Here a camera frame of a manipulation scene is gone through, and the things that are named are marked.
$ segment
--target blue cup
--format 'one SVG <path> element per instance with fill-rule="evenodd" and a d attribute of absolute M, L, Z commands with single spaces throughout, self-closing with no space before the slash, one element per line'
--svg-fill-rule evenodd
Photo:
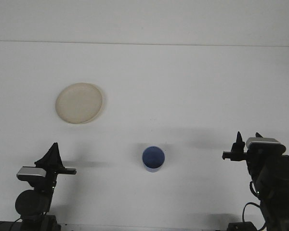
<path fill-rule="evenodd" d="M 148 147 L 143 152 L 143 163 L 149 172 L 158 171 L 165 161 L 164 152 L 155 146 Z"/>

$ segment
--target white wall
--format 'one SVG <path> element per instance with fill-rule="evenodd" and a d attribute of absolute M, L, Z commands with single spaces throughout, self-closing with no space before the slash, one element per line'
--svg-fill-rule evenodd
<path fill-rule="evenodd" d="M 0 0 L 0 40 L 289 46 L 289 0 Z"/>
<path fill-rule="evenodd" d="M 97 84 L 103 113 L 85 125 L 56 114 L 59 92 Z M 236 132 L 289 154 L 289 48 L 0 42 L 0 219 L 29 189 L 15 174 L 59 142 L 76 176 L 59 176 L 61 223 L 222 229 L 253 199 L 244 162 L 222 160 Z M 149 173 L 149 145 L 166 154 Z M 251 216 L 258 227 L 260 212 Z"/>

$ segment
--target beige plate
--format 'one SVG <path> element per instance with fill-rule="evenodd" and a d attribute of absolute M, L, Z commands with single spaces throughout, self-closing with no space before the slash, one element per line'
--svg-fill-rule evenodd
<path fill-rule="evenodd" d="M 94 119 L 102 107 L 102 102 L 102 94 L 96 86 L 90 83 L 76 83 L 59 94 L 56 111 L 64 121 L 82 124 Z"/>

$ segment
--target black cable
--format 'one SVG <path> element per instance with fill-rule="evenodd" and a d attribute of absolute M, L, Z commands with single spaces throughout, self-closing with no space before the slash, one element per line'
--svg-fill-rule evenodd
<path fill-rule="evenodd" d="M 17 219 L 16 221 L 14 221 L 14 222 L 12 223 L 12 225 L 11 225 L 10 228 L 9 228 L 9 231 L 12 230 L 13 225 L 14 225 L 18 220 L 20 220 L 20 219 L 21 219 L 21 218 Z"/>
<path fill-rule="evenodd" d="M 248 205 L 253 205 L 253 206 L 256 206 L 257 208 L 260 208 L 260 206 L 259 206 L 258 204 L 254 203 L 254 202 L 248 202 L 248 203 L 244 206 L 244 208 L 243 208 L 243 212 L 242 212 L 242 221 L 243 221 L 243 222 L 245 222 L 245 220 L 244 220 L 245 208 L 246 208 L 246 206 L 248 206 Z M 262 231 L 262 230 L 265 229 L 265 227 L 266 227 L 266 224 L 264 223 L 264 225 L 263 225 L 259 230 L 257 230 L 257 231 Z"/>

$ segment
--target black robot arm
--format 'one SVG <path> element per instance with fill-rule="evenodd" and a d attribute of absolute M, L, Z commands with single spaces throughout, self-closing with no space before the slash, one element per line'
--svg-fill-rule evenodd
<path fill-rule="evenodd" d="M 223 159 L 246 160 L 252 182 L 250 189 L 260 200 L 260 209 L 268 231 L 289 231 L 289 155 L 283 155 L 286 147 L 272 138 L 259 133 L 244 142 L 240 132 L 230 152 Z M 254 230 L 250 223 L 231 223 L 228 230 Z"/>
<path fill-rule="evenodd" d="M 23 221 L 41 221 L 43 214 L 50 209 L 58 174 L 76 174 L 74 168 L 63 166 L 58 143 L 54 143 L 35 165 L 35 167 L 22 167 L 17 173 L 19 180 L 27 181 L 34 188 L 22 192 L 15 202 L 16 211 Z"/>

